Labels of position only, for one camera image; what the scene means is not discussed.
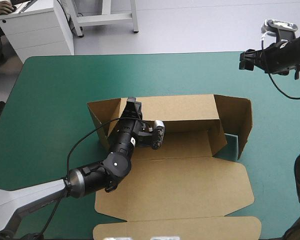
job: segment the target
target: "cardboard box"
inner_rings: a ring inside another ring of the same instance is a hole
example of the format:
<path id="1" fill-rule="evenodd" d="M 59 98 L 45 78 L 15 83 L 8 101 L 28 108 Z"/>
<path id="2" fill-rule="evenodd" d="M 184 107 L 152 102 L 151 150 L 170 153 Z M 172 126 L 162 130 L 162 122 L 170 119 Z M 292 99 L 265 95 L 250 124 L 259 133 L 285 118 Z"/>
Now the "cardboard box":
<path id="1" fill-rule="evenodd" d="M 117 118 L 126 98 L 90 102 L 95 126 Z M 261 223 L 253 216 L 226 217 L 254 202 L 245 167 L 213 157 L 238 136 L 242 153 L 252 128 L 248 99 L 205 94 L 138 97 L 143 120 L 162 120 L 162 147 L 136 148 L 132 170 L 118 188 L 98 191 L 97 212 L 126 220 L 100 224 L 94 239 L 179 236 L 182 240 L 258 240 Z M 108 149 L 115 123 L 97 133 Z"/>

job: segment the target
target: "green table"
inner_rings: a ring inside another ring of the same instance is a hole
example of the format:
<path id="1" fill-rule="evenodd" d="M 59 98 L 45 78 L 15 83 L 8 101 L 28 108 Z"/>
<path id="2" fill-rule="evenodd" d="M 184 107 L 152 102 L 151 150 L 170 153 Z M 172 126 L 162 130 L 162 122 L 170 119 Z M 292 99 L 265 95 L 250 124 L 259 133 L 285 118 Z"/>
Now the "green table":
<path id="1" fill-rule="evenodd" d="M 252 101 L 253 128 L 239 160 L 255 203 L 233 216 L 256 216 L 261 238 L 281 236 L 300 215 L 293 166 L 300 153 L 300 101 L 284 98 L 261 70 L 238 70 L 239 52 L 33 57 L 26 61 L 0 118 L 0 188 L 12 190 L 66 174 L 72 145 L 94 125 L 86 103 L 127 96 L 221 94 Z M 291 95 L 300 80 L 275 76 Z M 96 134 L 70 167 L 103 159 Z M 88 239 L 111 222 L 94 211 L 95 195 L 61 202 L 46 238 Z M 52 205 L 27 216 L 17 236 L 38 232 Z"/>

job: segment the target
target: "black robotic arm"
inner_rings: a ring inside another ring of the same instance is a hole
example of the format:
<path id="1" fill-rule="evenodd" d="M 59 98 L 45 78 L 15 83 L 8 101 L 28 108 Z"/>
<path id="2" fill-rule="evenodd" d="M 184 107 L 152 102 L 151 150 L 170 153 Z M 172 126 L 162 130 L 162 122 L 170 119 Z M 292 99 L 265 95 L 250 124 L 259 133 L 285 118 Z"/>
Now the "black robotic arm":
<path id="1" fill-rule="evenodd" d="M 160 148 L 165 133 L 162 121 L 154 126 L 142 120 L 141 102 L 129 97 L 116 124 L 114 141 L 105 160 L 68 171 L 63 179 L 18 190 L 0 189 L 0 239 L 12 239 L 24 216 L 62 198 L 81 198 L 98 190 L 115 190 L 131 170 L 135 147 Z M 24 239 L 37 239 L 42 234 L 28 234 Z"/>

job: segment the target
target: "white sticker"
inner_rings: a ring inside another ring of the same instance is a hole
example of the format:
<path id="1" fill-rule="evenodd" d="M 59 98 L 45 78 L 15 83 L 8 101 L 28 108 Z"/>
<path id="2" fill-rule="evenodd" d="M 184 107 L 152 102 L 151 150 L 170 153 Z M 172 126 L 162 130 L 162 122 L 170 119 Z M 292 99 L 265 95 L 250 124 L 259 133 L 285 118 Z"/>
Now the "white sticker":
<path id="1" fill-rule="evenodd" d="M 179 236 L 154 236 L 150 240 L 181 240 Z"/>
<path id="2" fill-rule="evenodd" d="M 133 144 L 134 147 L 136 146 L 136 140 L 135 140 L 133 137 L 131 137 L 130 142 Z"/>
<path id="3" fill-rule="evenodd" d="M 103 240 L 133 240 L 132 237 L 106 237 Z"/>

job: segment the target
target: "silver metal part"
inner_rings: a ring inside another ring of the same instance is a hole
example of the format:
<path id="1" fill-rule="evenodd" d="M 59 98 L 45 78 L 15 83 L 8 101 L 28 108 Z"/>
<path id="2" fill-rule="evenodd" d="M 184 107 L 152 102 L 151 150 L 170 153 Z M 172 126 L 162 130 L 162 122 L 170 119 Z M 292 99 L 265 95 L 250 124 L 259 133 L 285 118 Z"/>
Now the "silver metal part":
<path id="1" fill-rule="evenodd" d="M 85 180 L 82 173 L 77 169 L 72 169 L 69 173 L 69 183 L 71 185 L 70 195 L 76 199 L 85 195 Z"/>
<path id="2" fill-rule="evenodd" d="M 105 237 L 103 240 L 133 240 L 132 237 Z"/>
<path id="3" fill-rule="evenodd" d="M 136 140 L 135 140 L 133 137 L 131 137 L 130 142 L 132 143 L 132 145 L 133 145 L 134 147 L 136 147 Z"/>
<path id="4" fill-rule="evenodd" d="M 298 30 L 298 26 L 292 22 L 279 21 L 275 19 L 266 19 L 264 20 L 264 23 L 261 27 L 261 33 L 264 34 L 269 31 L 267 34 L 269 36 L 275 37 L 276 33 L 272 32 L 273 29 L 272 27 L 281 27 L 286 29 L 287 31 L 293 31 L 293 32 Z"/>
<path id="5" fill-rule="evenodd" d="M 181 240 L 179 236 L 154 236 L 150 240 Z"/>
<path id="6" fill-rule="evenodd" d="M 14 191 L 0 189 L 0 234 L 13 238 L 22 218 L 57 200 L 65 186 L 60 179 Z"/>
<path id="7" fill-rule="evenodd" d="M 165 129 L 164 122 L 160 120 L 155 120 L 153 124 L 153 128 L 156 129 L 157 127 L 163 127 L 163 129 Z"/>

